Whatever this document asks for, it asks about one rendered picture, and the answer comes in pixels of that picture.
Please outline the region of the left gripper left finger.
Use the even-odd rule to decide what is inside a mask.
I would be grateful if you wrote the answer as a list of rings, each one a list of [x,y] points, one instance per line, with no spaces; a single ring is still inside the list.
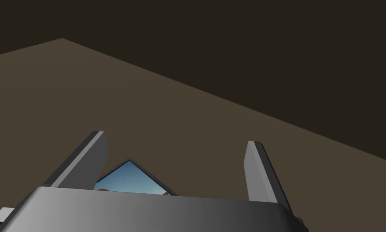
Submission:
[[[92,190],[108,159],[104,131],[93,131],[42,184],[45,187]]]

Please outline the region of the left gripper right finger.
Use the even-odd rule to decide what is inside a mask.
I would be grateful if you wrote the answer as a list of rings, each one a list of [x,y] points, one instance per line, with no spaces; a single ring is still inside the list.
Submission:
[[[291,211],[290,203],[261,142],[247,142],[243,166],[250,201],[278,203]]]

